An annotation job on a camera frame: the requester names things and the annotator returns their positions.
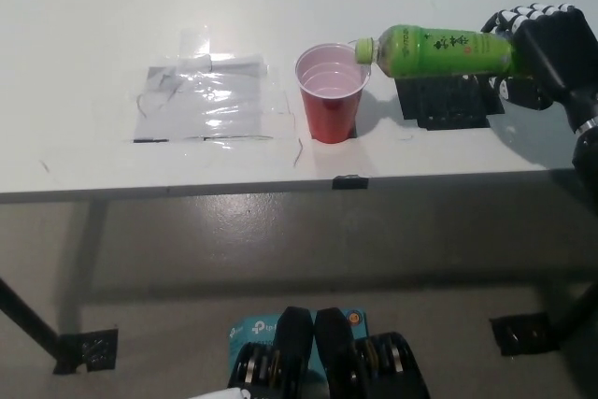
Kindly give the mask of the left robot hand white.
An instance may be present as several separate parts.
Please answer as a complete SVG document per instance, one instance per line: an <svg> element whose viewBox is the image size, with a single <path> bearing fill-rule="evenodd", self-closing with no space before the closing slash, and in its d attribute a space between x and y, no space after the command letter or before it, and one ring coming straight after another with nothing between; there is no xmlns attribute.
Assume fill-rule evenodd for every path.
<svg viewBox="0 0 598 399"><path fill-rule="evenodd" d="M190 399L247 399L246 391L238 388L227 388L224 390L200 394Z"/></svg>

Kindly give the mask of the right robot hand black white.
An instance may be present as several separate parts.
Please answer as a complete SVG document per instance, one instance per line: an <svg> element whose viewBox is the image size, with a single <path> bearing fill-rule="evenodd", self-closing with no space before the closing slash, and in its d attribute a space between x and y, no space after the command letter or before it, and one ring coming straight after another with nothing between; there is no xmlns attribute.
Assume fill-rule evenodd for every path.
<svg viewBox="0 0 598 399"><path fill-rule="evenodd" d="M533 80L542 99L563 106L576 135L597 125L597 38L580 9L567 3L502 9L481 31L507 38L516 72Z"/></svg>

